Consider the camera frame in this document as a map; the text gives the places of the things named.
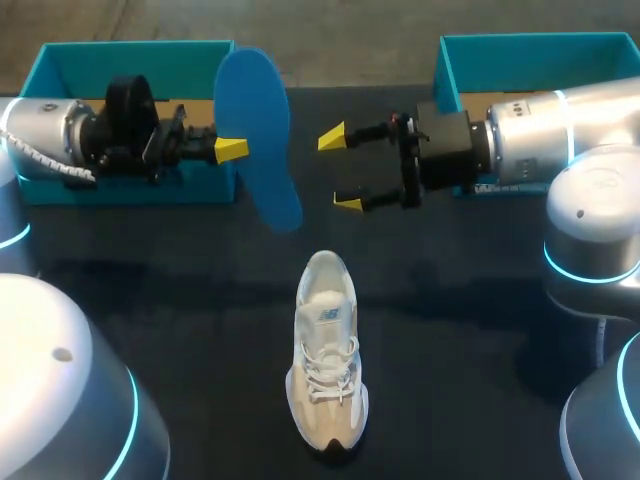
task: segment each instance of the black table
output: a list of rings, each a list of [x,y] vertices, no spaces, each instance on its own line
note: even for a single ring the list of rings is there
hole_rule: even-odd
[[[428,87],[292,90],[291,164],[306,220],[288,236],[272,235],[246,198],[34,209],[45,279],[155,398],[172,478],[564,478],[562,400],[591,367],[581,327],[567,327],[539,281],[544,199],[441,192],[421,210],[368,217],[331,204],[336,185],[395,181],[397,156],[390,146],[319,156],[317,136],[429,96]],[[284,388],[297,283],[320,249],[339,253],[355,282],[371,401],[364,444],[339,468],[309,455]]]

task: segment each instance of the concrete floor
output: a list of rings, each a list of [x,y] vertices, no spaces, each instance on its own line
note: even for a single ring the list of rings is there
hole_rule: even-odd
[[[431,80],[437,39],[483,32],[626,31],[635,0],[2,0],[0,91],[45,42],[234,39],[269,52],[289,85]]]

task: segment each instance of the cardboard box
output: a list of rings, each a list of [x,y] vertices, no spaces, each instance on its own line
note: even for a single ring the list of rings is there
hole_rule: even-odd
[[[486,117],[495,103],[640,75],[640,52],[626,33],[463,35],[440,38],[434,97],[442,113]],[[495,186],[475,196],[543,194],[548,184]],[[463,195],[454,189],[456,195]]]
[[[218,66],[234,49],[232,41],[92,42],[46,44],[21,95],[80,98],[97,111],[111,79],[144,75],[161,117],[178,103],[187,124],[213,122],[213,85]],[[143,178],[102,178],[96,190],[72,190],[58,181],[22,182],[31,205],[149,205],[230,203],[235,197],[233,162],[209,166],[182,162],[158,186]]]

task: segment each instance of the white sneaker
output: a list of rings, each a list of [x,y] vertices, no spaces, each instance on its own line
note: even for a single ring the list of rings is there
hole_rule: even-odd
[[[319,451],[353,448],[367,423],[357,313],[353,282],[340,257],[316,253],[298,285],[286,388],[300,435]]]

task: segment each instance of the shoe tongue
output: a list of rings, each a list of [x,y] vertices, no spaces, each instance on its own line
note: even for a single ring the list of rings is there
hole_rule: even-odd
[[[298,315],[302,341],[311,356],[316,357],[321,348],[349,348],[353,314],[345,294],[331,290],[318,293],[298,308]]]

